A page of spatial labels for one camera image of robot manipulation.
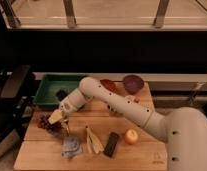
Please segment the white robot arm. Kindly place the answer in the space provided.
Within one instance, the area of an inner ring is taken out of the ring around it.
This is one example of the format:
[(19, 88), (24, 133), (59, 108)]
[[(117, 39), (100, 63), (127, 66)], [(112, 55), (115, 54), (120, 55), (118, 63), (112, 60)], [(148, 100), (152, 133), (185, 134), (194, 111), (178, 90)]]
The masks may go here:
[(199, 110), (181, 107), (164, 116), (107, 90), (92, 77), (84, 77), (59, 103), (59, 109), (63, 116), (68, 116), (92, 98), (107, 103), (145, 132), (166, 143), (167, 171), (207, 171), (207, 117)]

